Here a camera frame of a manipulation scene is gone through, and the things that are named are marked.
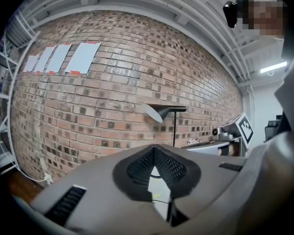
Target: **black lamp shade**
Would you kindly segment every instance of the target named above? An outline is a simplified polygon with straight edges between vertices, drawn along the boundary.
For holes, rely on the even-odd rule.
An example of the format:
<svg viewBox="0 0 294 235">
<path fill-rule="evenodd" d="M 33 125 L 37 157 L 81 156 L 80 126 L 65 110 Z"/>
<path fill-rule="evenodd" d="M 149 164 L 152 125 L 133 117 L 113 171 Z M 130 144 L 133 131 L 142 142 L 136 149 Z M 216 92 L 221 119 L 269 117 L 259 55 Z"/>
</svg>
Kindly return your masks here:
<svg viewBox="0 0 294 235">
<path fill-rule="evenodd" d="M 154 120 L 159 123 L 165 119 L 169 112 L 185 112 L 185 106 L 172 106 L 172 105 L 160 105 L 160 104 L 143 104 L 143 109 Z"/>
</svg>

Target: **fluorescent light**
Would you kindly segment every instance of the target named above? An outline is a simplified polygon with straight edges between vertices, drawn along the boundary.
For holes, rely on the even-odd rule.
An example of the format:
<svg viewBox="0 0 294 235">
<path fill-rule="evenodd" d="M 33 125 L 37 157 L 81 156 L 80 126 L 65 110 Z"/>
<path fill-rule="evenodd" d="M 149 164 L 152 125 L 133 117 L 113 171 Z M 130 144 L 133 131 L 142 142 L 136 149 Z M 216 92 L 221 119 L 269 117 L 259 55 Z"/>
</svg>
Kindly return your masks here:
<svg viewBox="0 0 294 235">
<path fill-rule="evenodd" d="M 277 65 L 272 65 L 272 66 L 269 66 L 267 68 L 261 69 L 260 73 L 264 73 L 264 72 L 268 72 L 268 71 L 271 71 L 271 70 L 275 70 L 277 68 L 285 67 L 286 65 L 288 65 L 287 62 L 283 62 L 283 63 L 277 64 Z"/>
</svg>

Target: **white wall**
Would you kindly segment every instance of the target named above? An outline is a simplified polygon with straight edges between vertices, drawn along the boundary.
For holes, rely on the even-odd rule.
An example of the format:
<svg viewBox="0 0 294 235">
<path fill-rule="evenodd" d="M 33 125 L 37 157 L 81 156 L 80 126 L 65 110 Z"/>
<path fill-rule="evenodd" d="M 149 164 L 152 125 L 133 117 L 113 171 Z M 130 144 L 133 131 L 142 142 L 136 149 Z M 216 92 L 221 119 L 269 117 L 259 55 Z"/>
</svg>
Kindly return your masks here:
<svg viewBox="0 0 294 235">
<path fill-rule="evenodd" d="M 251 125 L 253 126 L 254 136 L 251 140 L 249 149 L 262 144 L 265 139 L 265 127 L 269 120 L 275 120 L 276 115 L 282 114 L 282 107 L 275 98 L 274 93 L 280 87 L 281 82 L 269 83 L 253 87 L 255 92 L 255 120 L 253 126 L 253 108 L 250 109 L 249 95 L 243 93 L 243 107 Z"/>
</svg>

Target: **wooden floor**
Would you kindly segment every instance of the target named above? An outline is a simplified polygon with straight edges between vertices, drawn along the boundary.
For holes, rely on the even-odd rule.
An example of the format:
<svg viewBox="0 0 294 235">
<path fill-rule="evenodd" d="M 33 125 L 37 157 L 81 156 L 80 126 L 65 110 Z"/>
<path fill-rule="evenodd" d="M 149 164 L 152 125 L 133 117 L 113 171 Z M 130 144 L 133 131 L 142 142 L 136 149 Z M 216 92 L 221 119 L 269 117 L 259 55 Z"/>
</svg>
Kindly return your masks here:
<svg viewBox="0 0 294 235">
<path fill-rule="evenodd" d="M 28 204 L 42 191 L 40 185 L 22 175 L 19 171 L 4 175 L 11 194 L 22 198 Z"/>
</svg>

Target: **floor lamp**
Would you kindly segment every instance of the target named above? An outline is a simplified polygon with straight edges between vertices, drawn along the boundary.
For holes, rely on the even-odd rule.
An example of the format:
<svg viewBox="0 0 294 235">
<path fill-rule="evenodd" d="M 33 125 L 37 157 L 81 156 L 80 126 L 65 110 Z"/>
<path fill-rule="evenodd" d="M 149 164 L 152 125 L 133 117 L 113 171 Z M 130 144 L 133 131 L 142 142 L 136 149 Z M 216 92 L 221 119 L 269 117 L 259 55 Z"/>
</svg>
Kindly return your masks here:
<svg viewBox="0 0 294 235">
<path fill-rule="evenodd" d="M 149 116 L 159 123 L 163 122 L 169 112 L 174 112 L 173 146 L 175 146 L 176 113 L 185 112 L 186 107 L 179 105 L 143 104 L 143 109 Z"/>
</svg>

